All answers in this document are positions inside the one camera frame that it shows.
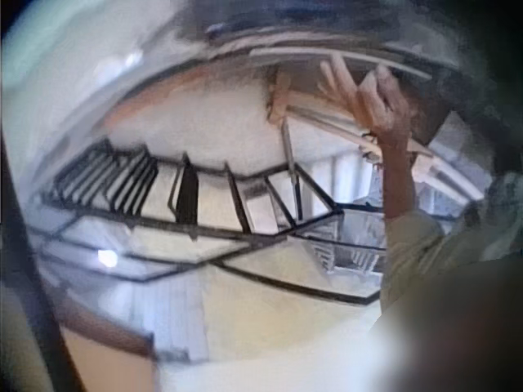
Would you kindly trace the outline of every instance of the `person's hand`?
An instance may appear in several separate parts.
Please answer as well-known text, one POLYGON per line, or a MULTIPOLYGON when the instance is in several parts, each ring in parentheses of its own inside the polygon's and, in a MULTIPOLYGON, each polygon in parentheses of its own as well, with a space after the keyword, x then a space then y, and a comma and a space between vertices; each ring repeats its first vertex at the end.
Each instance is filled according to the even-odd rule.
POLYGON ((369 72, 359 87, 340 55, 334 55, 331 63, 322 61, 320 67, 329 85, 320 85, 323 92, 344 105, 382 148, 406 151, 411 131, 409 104, 387 67, 379 65, 369 72))

